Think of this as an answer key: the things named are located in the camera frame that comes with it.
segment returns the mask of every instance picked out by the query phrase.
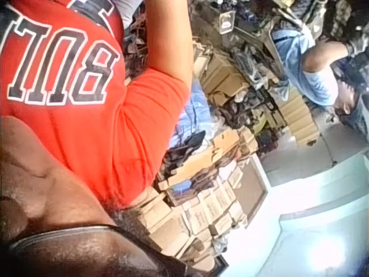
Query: man in blue shirt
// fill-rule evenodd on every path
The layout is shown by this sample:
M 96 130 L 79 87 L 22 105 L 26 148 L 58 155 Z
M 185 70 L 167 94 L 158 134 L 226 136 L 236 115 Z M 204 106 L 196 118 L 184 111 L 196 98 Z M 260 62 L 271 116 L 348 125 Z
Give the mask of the man in blue shirt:
M 298 18 L 303 18 L 312 2 L 296 0 L 291 10 Z M 287 77 L 304 96 L 320 106 L 333 106 L 346 114 L 355 108 L 357 95 L 346 83 L 336 80 L 330 65 L 338 59 L 362 53 L 369 45 L 366 34 L 346 44 L 315 44 L 307 28 L 300 31 L 293 24 L 282 20 L 272 37 Z

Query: glove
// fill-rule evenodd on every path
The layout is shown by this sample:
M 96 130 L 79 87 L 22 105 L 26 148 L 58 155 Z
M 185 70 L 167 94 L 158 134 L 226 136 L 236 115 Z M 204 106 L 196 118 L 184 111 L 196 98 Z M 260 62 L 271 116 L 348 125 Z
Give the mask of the glove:
M 359 36 L 348 41 L 346 44 L 349 56 L 356 56 L 365 51 L 369 46 L 369 35 L 367 33 L 362 33 Z

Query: man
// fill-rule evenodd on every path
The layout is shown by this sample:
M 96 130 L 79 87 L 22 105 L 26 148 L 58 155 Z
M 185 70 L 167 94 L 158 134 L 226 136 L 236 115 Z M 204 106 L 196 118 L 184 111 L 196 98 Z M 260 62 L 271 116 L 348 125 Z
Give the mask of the man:
M 296 0 L 291 10 L 298 18 L 308 12 L 313 0 Z M 337 81 L 330 65 L 341 58 L 362 53 L 369 45 L 369 37 L 362 34 L 344 44 L 327 42 L 315 44 L 311 32 L 282 20 L 272 33 L 283 61 L 288 79 L 312 102 L 333 106 L 349 114 L 356 106 L 357 95 L 342 81 Z
M 117 228 L 25 123 L 1 139 L 1 276 L 203 276 Z
M 148 70 L 124 85 L 122 21 L 110 0 L 14 0 L 0 38 L 1 115 L 24 121 L 109 211 L 158 172 L 190 94 L 186 0 L 150 0 Z

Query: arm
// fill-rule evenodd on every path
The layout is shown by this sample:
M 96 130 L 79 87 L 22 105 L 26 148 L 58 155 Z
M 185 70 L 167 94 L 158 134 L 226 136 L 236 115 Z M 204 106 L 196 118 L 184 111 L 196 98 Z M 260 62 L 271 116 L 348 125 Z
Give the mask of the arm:
M 301 58 L 303 71 L 320 72 L 332 62 L 348 56 L 347 46 L 340 42 L 318 43 L 309 48 Z
M 186 0 L 145 1 L 148 66 L 191 86 L 193 46 Z

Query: hand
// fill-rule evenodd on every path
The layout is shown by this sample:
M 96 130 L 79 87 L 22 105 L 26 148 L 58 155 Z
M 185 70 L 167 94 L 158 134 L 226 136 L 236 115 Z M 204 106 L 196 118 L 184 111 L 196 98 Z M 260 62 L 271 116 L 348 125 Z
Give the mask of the hand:
M 348 41 L 346 44 L 349 56 L 356 56 L 365 51 L 369 46 L 369 35 L 367 33 L 362 33 L 359 36 Z

